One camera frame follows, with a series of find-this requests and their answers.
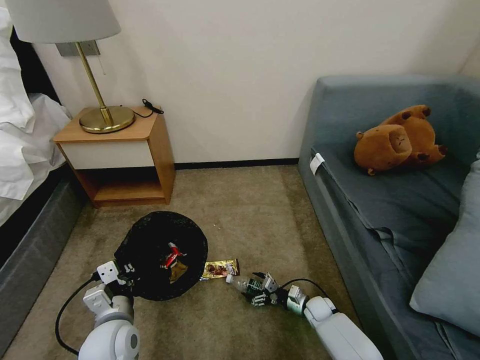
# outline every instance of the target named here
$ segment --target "sofa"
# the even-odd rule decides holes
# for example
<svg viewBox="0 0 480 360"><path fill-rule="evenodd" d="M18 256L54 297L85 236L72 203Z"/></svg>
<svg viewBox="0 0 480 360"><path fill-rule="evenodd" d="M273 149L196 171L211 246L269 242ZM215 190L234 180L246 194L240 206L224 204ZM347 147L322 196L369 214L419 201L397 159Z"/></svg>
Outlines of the sofa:
<svg viewBox="0 0 480 360"><path fill-rule="evenodd" d="M425 170L368 176L353 159L356 132L416 104L431 107L428 119L447 156ZM472 78L329 76L316 83L299 172L361 326L385 360L480 359L480 338L409 306L455 227L479 148L480 82ZM316 154L324 162L312 169Z"/></svg>

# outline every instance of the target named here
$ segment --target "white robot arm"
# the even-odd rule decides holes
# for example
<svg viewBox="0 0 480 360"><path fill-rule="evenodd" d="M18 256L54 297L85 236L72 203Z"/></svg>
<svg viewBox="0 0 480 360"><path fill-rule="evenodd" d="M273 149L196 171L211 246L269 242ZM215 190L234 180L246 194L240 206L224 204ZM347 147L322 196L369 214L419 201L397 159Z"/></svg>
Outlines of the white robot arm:
<svg viewBox="0 0 480 360"><path fill-rule="evenodd" d="M329 298L310 299L303 314L335 360L383 360L374 343Z"/></svg>
<svg viewBox="0 0 480 360"><path fill-rule="evenodd" d="M134 327L132 301L123 295L112 296L106 284L118 278L113 261L97 268L103 283L87 290L85 305L95 314L95 327L88 334L78 352L78 360L134 360L138 359L140 335Z"/></svg>
<svg viewBox="0 0 480 360"><path fill-rule="evenodd" d="M252 298L252 305L280 304L304 315L333 360L383 360L374 343L329 298L316 296L309 300L296 285L289 291L283 289L292 281L280 287L270 273L254 274L263 278L263 293Z"/></svg>

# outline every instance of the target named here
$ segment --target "black baseboard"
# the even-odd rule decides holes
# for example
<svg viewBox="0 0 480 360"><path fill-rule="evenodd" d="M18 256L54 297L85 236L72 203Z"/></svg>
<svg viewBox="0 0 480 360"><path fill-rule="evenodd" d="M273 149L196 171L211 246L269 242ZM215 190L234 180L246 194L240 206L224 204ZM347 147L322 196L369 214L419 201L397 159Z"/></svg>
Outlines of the black baseboard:
<svg viewBox="0 0 480 360"><path fill-rule="evenodd" d="M214 169L214 168L243 168L253 166L297 165L298 157L264 160L239 160L239 161L210 161L210 162L178 162L176 170L184 169Z"/></svg>

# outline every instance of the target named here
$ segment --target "stuffed animal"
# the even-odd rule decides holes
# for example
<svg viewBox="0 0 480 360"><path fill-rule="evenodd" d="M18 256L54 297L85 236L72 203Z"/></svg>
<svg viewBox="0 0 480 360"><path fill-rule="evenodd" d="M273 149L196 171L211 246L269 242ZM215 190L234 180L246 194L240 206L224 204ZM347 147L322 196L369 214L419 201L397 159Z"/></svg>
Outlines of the stuffed animal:
<svg viewBox="0 0 480 360"><path fill-rule="evenodd" d="M400 165L412 153L409 136L401 125L376 126L365 132L357 132L356 138L358 142L353 157L371 176Z"/></svg>
<svg viewBox="0 0 480 360"><path fill-rule="evenodd" d="M415 105L396 113L380 125L401 125L410 139L411 154L402 167L421 169L443 159L444 145L435 145L435 131L427 121L432 111L426 105Z"/></svg>

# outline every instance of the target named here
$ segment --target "plastic bottle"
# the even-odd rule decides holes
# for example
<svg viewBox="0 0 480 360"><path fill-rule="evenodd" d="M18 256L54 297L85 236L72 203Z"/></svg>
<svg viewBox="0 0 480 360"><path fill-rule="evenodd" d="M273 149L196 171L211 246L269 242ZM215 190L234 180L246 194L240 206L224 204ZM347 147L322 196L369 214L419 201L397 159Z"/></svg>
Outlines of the plastic bottle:
<svg viewBox="0 0 480 360"><path fill-rule="evenodd" d="M263 292L262 282L260 280L246 276L227 275L226 282L233 285L242 294L247 294L252 297L260 295Z"/></svg>

